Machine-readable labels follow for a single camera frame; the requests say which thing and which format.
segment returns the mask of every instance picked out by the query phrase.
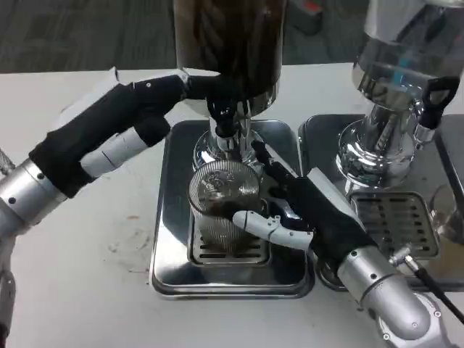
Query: chrome metal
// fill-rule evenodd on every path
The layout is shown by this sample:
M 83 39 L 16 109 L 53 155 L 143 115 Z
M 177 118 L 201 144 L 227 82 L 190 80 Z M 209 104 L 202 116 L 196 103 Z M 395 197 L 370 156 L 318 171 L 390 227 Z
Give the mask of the chrome metal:
M 406 243 L 402 248 L 395 251 L 393 255 L 389 258 L 390 265 L 393 267 L 398 267 L 405 263 L 406 256 L 409 256 L 413 252 L 413 245 L 411 243 Z
M 355 185 L 388 188 L 400 184 L 409 173 L 415 144 L 408 128 L 409 116 L 378 105 L 348 125 L 340 135 L 336 164 Z
M 211 137 L 209 131 L 203 133 L 194 146 L 194 169 L 198 169 L 201 166 L 210 163 L 212 161 L 230 160 L 230 156 L 227 152 L 222 151 L 219 146 L 215 145 L 214 138 Z M 258 174 L 262 174 L 262 165 L 257 161 L 254 151 L 251 148 L 251 142 L 253 140 L 262 141 L 260 135 L 253 130 L 250 131 L 249 140 L 247 141 L 248 147 L 241 152 L 241 161 L 253 168 Z
M 363 115 L 316 115 L 305 122 L 299 129 L 303 173 L 308 174 L 313 167 L 319 167 L 340 192 L 345 193 L 348 181 L 339 172 L 334 161 L 338 152 L 339 134 L 348 125 L 362 118 Z M 460 211 L 460 207 L 464 205 L 460 205 L 464 198 L 463 183 L 460 180 L 464 178 L 463 132 L 462 115 L 443 116 L 435 141 L 415 153 L 410 174 L 394 190 L 417 192 L 426 202 L 430 202 L 440 186 L 451 185 L 456 198 L 456 209 Z M 444 195 L 443 200 L 446 199 L 450 199 L 450 195 Z M 449 202 L 447 206 L 453 208 L 454 204 Z M 463 245 L 443 236 L 439 238 L 438 256 L 419 262 L 445 291 L 464 291 Z M 402 266 L 400 270 L 415 290 L 426 290 L 416 277 L 411 276 L 407 267 Z
M 269 244 L 266 261 L 259 263 L 205 265 L 193 255 L 195 234 L 187 188 L 193 175 L 191 151 L 208 129 L 205 121 L 184 121 L 172 129 L 165 144 L 157 210 L 157 225 L 150 268 L 153 287 L 169 297 L 300 297 L 314 280 L 308 273 L 306 255 Z M 293 132 L 278 121 L 254 121 L 257 131 L 297 173 L 299 158 Z M 270 185 L 262 179 L 262 192 Z
M 405 264 L 413 272 L 417 272 L 421 268 L 411 255 L 405 256 Z
M 232 152 L 235 149 L 236 137 L 231 136 L 230 138 L 217 137 L 217 147 L 222 152 Z
M 24 231 L 40 222 L 66 200 L 66 196 L 27 159 L 0 182 L 0 199 L 15 217 L 9 212 L 2 214 L 14 219 L 15 225 L 20 222 L 20 230 Z
M 0 240 L 22 234 L 29 228 L 30 225 L 21 220 L 9 205 L 0 199 Z
M 262 140 L 251 131 L 251 118 L 270 107 L 277 98 L 280 81 L 268 91 L 237 105 L 235 123 L 237 134 L 233 138 L 221 138 L 216 134 L 216 122 L 210 117 L 210 130 L 203 134 L 195 145 L 194 167 L 200 168 L 213 160 L 231 160 L 239 151 L 242 162 L 254 168 L 258 175 L 262 174 L 262 165 L 254 157 L 251 148 L 253 140 Z
M 434 140 L 435 130 L 428 129 L 420 124 L 415 127 L 414 140 L 417 143 L 415 148 L 422 149 L 422 146 Z
M 352 72 L 353 83 L 357 90 L 379 107 L 394 109 L 396 112 L 407 112 L 411 105 L 411 97 L 401 88 L 385 88 L 382 80 L 377 80 L 361 68 L 359 58 L 353 65 Z
M 396 270 L 374 246 L 351 252 L 337 271 L 340 281 L 359 303 L 374 284 L 394 274 Z
M 457 346 L 451 344 L 448 339 L 441 313 L 440 315 L 435 314 L 437 313 L 436 309 L 439 308 L 435 301 L 425 294 L 415 295 L 430 317 L 429 330 L 418 339 L 408 340 L 398 337 L 381 317 L 377 317 L 377 326 L 384 340 L 388 341 L 389 346 L 395 348 L 457 348 Z
M 430 260 L 439 254 L 427 204 L 414 192 L 356 191 L 349 200 L 386 257 L 411 243 L 412 255 Z

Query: drip tray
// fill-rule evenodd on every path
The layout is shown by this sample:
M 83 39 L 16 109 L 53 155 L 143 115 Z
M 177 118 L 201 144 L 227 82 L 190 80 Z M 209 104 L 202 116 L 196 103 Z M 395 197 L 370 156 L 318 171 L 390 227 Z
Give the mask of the drip tray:
M 207 244 L 194 223 L 191 229 L 192 242 L 188 254 L 198 265 L 259 265 L 269 260 L 269 243 L 254 237 L 246 247 L 235 254 L 219 250 L 214 244 Z
M 301 250 L 255 239 L 239 254 L 218 252 L 194 228 L 187 199 L 198 139 L 206 120 L 175 125 L 165 144 L 150 279 L 161 294 L 174 298 L 294 298 L 314 285 Z M 300 173 L 297 140 L 279 121 L 255 121 L 252 129 Z M 263 178 L 263 187 L 272 184 Z
M 438 238 L 426 203 L 417 193 L 356 191 L 350 201 L 385 256 L 390 257 L 406 243 L 413 245 L 413 256 L 418 260 L 438 256 Z

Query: coffee grinder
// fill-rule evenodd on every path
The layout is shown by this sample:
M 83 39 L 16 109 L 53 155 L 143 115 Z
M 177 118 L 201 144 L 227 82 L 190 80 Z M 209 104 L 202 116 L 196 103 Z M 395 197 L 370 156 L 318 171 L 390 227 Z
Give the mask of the coffee grinder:
M 254 139 L 301 172 L 290 128 L 252 121 L 278 95 L 286 6 L 287 0 L 173 1 L 178 67 L 220 73 L 242 98 L 238 104 L 205 100 L 199 109 L 209 120 L 175 125 L 166 142 L 151 266 L 152 285 L 166 296 L 300 297 L 314 281 L 303 251 L 261 239 L 234 253 L 205 243 L 187 197 L 194 171 L 211 161 L 242 161 L 261 177 Z
M 299 129 L 303 173 L 319 167 L 351 199 L 387 257 L 412 243 L 414 256 L 447 291 L 464 289 L 462 263 L 447 256 L 453 242 L 434 230 L 428 209 L 439 188 L 456 182 L 454 161 L 460 160 L 450 159 L 444 144 L 459 144 L 447 139 L 462 133 L 462 115 L 442 115 L 463 71 L 463 5 L 371 0 L 352 73 L 370 109 L 315 115 Z M 463 195 L 461 185 L 453 189 Z M 324 265 L 318 271 L 330 287 L 339 286 Z M 422 289 L 414 277 L 408 280 Z

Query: black handle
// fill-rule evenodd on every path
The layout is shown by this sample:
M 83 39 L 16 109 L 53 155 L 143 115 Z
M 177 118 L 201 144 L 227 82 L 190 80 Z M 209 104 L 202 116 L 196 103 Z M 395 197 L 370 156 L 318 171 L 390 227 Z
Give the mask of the black handle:
M 234 116 L 237 112 L 237 103 L 230 99 L 207 101 L 208 111 L 216 121 L 216 134 L 221 138 L 230 138 L 237 132 Z
M 273 160 L 269 151 L 266 149 L 266 144 L 261 141 L 254 140 L 252 148 L 256 155 L 256 159 L 264 165 L 264 171 L 272 179 L 274 179 L 281 189 L 285 190 L 287 183 L 294 179 L 294 176 L 280 163 Z
M 442 121 L 444 108 L 453 100 L 459 88 L 460 79 L 452 76 L 435 78 L 427 82 L 418 112 L 418 123 L 428 129 L 437 129 Z
M 47 133 L 29 158 L 57 189 L 72 198 L 94 180 L 80 166 L 86 154 L 133 126 L 147 146 L 156 144 L 169 132 L 169 125 L 156 119 L 163 118 L 184 94 L 177 75 L 118 84 L 69 123 Z

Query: black cable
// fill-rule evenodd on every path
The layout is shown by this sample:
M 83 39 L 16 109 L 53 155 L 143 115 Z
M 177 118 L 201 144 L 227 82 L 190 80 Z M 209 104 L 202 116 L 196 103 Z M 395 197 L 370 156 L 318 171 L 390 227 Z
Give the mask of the black cable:
M 433 278 L 428 274 L 425 268 L 419 268 L 414 272 L 415 276 L 418 277 L 425 286 L 438 298 L 440 299 L 445 306 L 451 311 L 455 317 L 464 324 L 464 314 L 451 302 L 447 295 L 440 289 L 438 284 L 433 280 Z
M 341 283 L 336 275 L 331 273 L 331 270 L 328 268 L 327 264 L 322 259 L 318 259 L 316 262 L 316 274 L 322 284 L 328 287 L 330 290 L 337 292 L 347 292 L 345 285 Z
M 9 334 L 9 329 L 2 323 L 0 323 L 0 348 L 5 348 L 7 346 L 7 337 Z
M 307 273 L 309 276 L 309 283 L 308 283 L 308 292 L 311 291 L 314 288 L 314 285 L 316 284 L 316 275 L 314 272 L 314 262 L 312 261 L 311 256 L 309 256 L 308 253 L 306 253 L 306 263 L 307 263 Z

